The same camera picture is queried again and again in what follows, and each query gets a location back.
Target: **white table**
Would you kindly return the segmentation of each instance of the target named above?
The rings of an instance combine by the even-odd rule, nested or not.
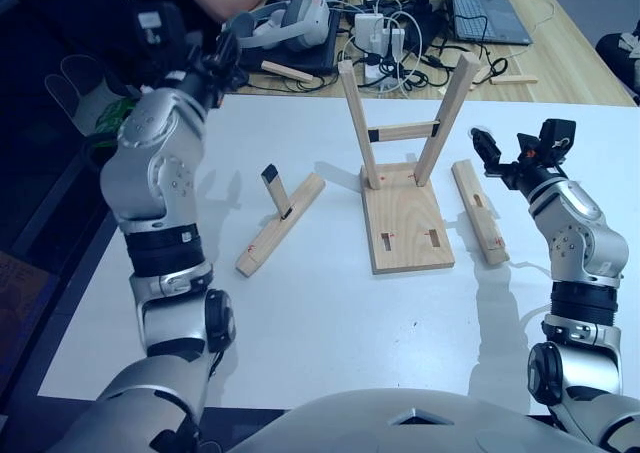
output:
[[[370,125],[430,120],[439,102],[365,100]],[[446,390],[522,413],[545,413],[526,390],[529,348],[544,336],[551,280],[546,244],[525,199],[481,176],[511,263],[488,268],[450,168],[471,158],[470,127],[490,127],[503,161],[515,134],[539,133],[546,118],[578,122],[564,165],[629,242],[619,290],[625,394],[640,396],[640,109],[467,102],[432,175],[456,264],[451,269],[371,273],[356,177],[362,158],[339,98],[230,96],[209,117],[197,197],[214,286],[233,298],[238,335],[213,378],[208,406],[292,408],[330,393],[369,387]],[[376,145],[378,162],[418,155],[423,142]],[[327,187],[251,278],[235,271],[243,248],[275,212],[260,172],[270,162],[288,192],[315,171]],[[117,233],[97,268],[40,389],[94,399],[142,357],[131,265]]]

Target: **white device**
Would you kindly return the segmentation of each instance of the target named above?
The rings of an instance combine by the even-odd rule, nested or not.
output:
[[[369,51],[369,38],[384,27],[382,13],[358,13],[355,16],[354,27],[356,46]]]
[[[270,49],[284,42],[290,50],[301,51],[326,41],[329,6],[325,0],[281,1],[239,13],[224,29],[233,31],[241,48]]]

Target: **adapter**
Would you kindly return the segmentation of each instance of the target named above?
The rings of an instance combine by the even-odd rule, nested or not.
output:
[[[384,27],[382,13],[358,13],[355,16],[355,39],[358,48],[369,51],[369,38]]]

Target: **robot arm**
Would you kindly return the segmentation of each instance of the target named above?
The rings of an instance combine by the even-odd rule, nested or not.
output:
[[[194,174],[207,111],[234,83],[237,40],[191,55],[180,81],[143,96],[100,183],[125,236],[146,358],[125,368],[52,451],[194,451],[207,386],[235,326],[229,297],[209,287],[196,225]]]
[[[473,129],[487,176],[519,190],[549,246],[553,289],[547,337],[529,356],[529,391],[556,424],[608,451],[630,451],[640,438],[640,402],[620,396],[620,330],[613,326],[627,244],[598,205],[560,168],[575,122],[547,120],[540,137],[518,135],[518,161],[500,164],[486,131]]]

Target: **vr headset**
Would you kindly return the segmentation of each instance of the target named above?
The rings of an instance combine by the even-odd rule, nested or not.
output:
[[[238,13],[227,21],[241,48],[275,48],[280,43],[302,51],[324,43],[329,34],[329,7],[325,0],[291,0]]]

